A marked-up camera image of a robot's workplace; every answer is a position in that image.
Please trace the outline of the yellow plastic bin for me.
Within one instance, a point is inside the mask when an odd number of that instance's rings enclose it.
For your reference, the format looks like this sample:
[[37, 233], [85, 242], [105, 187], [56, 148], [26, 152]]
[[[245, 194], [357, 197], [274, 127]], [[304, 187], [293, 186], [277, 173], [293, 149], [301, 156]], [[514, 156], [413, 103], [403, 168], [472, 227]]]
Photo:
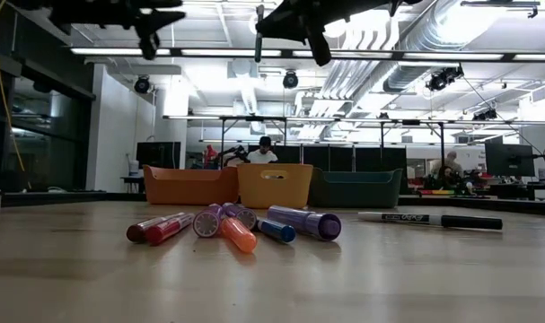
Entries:
[[307, 205], [313, 166], [292, 163], [245, 163], [237, 166], [240, 199], [244, 206], [268, 209], [272, 205]]

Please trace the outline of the black bar with light strips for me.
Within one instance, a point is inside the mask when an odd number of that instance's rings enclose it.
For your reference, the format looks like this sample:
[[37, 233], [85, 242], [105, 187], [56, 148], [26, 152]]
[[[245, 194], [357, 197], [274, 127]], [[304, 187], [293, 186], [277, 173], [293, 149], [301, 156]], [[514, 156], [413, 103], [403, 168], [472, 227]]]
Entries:
[[[75, 55], [86, 57], [142, 57], [139, 48], [70, 48]], [[160, 48], [159, 57], [190, 58], [254, 58], [249, 48]], [[471, 62], [545, 64], [542, 52], [473, 52], [473, 51], [398, 51], [398, 50], [342, 50], [331, 52], [337, 60], [415, 61], [415, 62]], [[262, 59], [312, 59], [307, 49], [262, 49]]]

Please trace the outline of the black monitor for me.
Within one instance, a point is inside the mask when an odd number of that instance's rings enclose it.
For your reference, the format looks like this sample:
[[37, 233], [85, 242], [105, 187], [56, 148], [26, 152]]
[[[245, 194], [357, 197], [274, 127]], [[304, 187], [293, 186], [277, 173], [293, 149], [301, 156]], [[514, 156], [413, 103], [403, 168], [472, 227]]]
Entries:
[[139, 168], [145, 165], [178, 169], [180, 167], [180, 142], [141, 142], [136, 146]]
[[529, 145], [487, 143], [485, 153], [491, 176], [535, 176], [533, 150]]

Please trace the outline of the blue capped white marker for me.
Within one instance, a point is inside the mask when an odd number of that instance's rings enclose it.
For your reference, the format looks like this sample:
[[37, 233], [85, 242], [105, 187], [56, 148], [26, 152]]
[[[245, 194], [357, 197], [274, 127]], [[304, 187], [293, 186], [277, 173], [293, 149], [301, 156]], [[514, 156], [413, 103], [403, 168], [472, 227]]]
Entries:
[[263, 232], [268, 237], [283, 243], [291, 243], [296, 238], [295, 228], [288, 224], [259, 218], [257, 227], [259, 231]]

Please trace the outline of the black background rig frame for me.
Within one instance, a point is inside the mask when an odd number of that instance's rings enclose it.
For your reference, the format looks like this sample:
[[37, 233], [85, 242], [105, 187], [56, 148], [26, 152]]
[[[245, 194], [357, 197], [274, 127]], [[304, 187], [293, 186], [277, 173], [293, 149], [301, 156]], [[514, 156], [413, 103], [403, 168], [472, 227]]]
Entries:
[[220, 168], [224, 167], [224, 138], [228, 130], [233, 128], [238, 121], [246, 122], [260, 122], [260, 123], [271, 123], [274, 125], [282, 134], [284, 142], [283, 145], [287, 144], [287, 117], [274, 117], [274, 116], [258, 116], [258, 115], [246, 115], [246, 116], [220, 116], [219, 119], [222, 121], [221, 125], [221, 151], [220, 155]]
[[430, 131], [437, 135], [440, 138], [440, 158], [441, 165], [445, 164], [445, 141], [444, 141], [444, 125], [445, 121], [442, 120], [420, 120], [420, 119], [393, 119], [393, 118], [378, 118], [377, 123], [380, 124], [380, 161], [381, 165], [384, 167], [386, 163], [384, 161], [385, 157], [385, 133], [384, 128], [386, 124], [391, 124], [391, 128], [395, 126], [426, 126]]

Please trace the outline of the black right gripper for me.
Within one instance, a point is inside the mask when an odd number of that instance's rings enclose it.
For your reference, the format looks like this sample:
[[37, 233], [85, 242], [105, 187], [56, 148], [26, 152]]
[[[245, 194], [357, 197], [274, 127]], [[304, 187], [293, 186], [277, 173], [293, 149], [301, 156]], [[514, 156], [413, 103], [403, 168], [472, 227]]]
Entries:
[[330, 47], [323, 33], [325, 26], [346, 20], [355, 0], [283, 0], [269, 15], [256, 24], [263, 38], [304, 41], [306, 34], [312, 56], [319, 66], [331, 60]]

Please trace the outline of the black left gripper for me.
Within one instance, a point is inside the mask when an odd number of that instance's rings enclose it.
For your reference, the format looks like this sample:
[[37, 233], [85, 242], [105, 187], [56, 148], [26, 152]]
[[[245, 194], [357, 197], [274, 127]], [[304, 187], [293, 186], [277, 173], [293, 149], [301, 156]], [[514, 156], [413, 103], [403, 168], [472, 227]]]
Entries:
[[141, 13], [137, 8], [132, 10], [136, 35], [139, 37], [139, 47], [143, 58], [153, 60], [156, 57], [158, 45], [154, 40], [155, 32], [166, 25], [170, 25], [185, 17], [184, 12], [162, 12], [152, 10], [150, 13]]

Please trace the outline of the two-tone purple thick marker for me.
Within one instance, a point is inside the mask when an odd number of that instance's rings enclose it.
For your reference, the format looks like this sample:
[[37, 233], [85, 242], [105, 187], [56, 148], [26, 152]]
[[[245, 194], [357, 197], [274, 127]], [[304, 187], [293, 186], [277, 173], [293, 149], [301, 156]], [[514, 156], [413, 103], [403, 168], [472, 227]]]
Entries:
[[272, 205], [267, 211], [271, 221], [291, 225], [301, 234], [318, 240], [333, 241], [341, 233], [342, 224], [335, 214], [316, 213], [307, 210]]

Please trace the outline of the orange highlighter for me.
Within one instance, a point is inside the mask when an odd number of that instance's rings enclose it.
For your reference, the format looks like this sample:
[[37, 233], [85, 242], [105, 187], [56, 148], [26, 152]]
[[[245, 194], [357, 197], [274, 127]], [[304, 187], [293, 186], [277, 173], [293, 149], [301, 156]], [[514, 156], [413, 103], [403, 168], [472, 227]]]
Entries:
[[237, 218], [224, 218], [221, 233], [244, 253], [252, 253], [258, 243], [255, 235]]

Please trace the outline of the maroon thin marker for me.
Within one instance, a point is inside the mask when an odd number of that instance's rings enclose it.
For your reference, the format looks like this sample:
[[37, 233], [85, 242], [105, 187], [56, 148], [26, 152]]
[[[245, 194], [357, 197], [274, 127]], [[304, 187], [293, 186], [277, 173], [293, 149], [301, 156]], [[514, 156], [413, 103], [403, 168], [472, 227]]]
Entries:
[[185, 213], [169, 214], [165, 216], [148, 219], [140, 223], [132, 224], [127, 228], [127, 231], [126, 231], [127, 239], [134, 243], [144, 243], [146, 242], [145, 232], [150, 227], [158, 223], [162, 223], [164, 221], [170, 220], [172, 218], [182, 217], [183, 215], [185, 215]]

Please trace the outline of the orange plastic bin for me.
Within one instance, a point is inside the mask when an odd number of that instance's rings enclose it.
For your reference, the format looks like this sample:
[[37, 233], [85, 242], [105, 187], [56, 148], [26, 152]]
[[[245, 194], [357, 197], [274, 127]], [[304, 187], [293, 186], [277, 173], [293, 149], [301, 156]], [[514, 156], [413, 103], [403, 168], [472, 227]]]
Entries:
[[177, 170], [145, 165], [146, 200], [152, 205], [211, 205], [239, 198], [237, 169]]

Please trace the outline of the teal plastic bin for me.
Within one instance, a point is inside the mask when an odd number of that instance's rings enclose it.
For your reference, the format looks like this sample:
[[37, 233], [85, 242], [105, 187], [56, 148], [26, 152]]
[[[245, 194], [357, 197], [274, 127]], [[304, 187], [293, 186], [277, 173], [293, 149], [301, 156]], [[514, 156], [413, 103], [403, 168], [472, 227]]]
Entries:
[[372, 172], [323, 171], [314, 168], [308, 206], [321, 208], [394, 208], [403, 169]]

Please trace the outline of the red thin marker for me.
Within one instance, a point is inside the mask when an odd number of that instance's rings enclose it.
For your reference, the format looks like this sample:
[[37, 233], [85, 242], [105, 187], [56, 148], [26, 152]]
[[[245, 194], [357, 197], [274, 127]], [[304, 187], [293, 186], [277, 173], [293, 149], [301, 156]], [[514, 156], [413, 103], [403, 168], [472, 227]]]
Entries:
[[157, 246], [176, 235], [192, 224], [193, 214], [174, 214], [162, 220], [145, 231], [145, 237], [150, 245]]

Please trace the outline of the black partition panels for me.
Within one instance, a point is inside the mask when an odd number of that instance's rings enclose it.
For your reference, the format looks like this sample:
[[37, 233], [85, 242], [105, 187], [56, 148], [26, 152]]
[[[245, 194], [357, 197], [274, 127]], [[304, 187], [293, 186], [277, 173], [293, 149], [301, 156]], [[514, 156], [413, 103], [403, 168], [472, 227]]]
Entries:
[[407, 169], [407, 154], [404, 148], [275, 145], [272, 151], [282, 163], [311, 164], [324, 171], [369, 172]]

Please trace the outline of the black capped white marker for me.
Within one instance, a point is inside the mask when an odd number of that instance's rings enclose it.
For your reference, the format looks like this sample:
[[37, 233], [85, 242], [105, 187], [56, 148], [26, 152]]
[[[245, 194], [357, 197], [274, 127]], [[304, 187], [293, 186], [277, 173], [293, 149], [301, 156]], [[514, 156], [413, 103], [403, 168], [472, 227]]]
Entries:
[[362, 212], [358, 217], [363, 221], [378, 223], [409, 223], [445, 228], [463, 228], [495, 230], [503, 229], [503, 221], [500, 218], [460, 216], [449, 214], [402, 214], [402, 213], [376, 213]]

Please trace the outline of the red object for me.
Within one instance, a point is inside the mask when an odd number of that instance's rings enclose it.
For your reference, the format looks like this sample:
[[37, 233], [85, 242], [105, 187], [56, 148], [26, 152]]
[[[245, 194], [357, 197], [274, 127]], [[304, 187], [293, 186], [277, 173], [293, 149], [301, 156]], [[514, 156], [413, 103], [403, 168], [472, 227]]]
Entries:
[[211, 144], [208, 144], [204, 151], [204, 168], [207, 170], [217, 170], [219, 165], [218, 152]]

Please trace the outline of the person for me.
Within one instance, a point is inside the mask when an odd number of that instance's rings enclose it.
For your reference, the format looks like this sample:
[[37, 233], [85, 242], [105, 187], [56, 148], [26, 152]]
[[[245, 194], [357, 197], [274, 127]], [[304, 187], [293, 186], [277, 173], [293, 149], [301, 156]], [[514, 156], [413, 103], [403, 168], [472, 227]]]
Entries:
[[456, 161], [457, 152], [450, 151], [443, 159], [434, 161], [431, 164], [430, 174], [440, 178], [460, 176], [463, 173], [461, 165]]
[[272, 141], [269, 136], [262, 136], [259, 140], [259, 148], [248, 153], [249, 163], [267, 164], [278, 162], [277, 156], [271, 151]]

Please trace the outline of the black ceiling rail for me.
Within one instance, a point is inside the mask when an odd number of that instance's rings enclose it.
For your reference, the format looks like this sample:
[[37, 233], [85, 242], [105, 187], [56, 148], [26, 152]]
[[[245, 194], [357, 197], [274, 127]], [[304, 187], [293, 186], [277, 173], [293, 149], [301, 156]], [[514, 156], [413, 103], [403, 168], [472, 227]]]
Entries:
[[541, 2], [537, 0], [462, 0], [461, 6], [468, 7], [498, 7], [498, 8], [527, 8], [532, 12], [528, 14], [528, 18], [532, 19], [539, 14]]

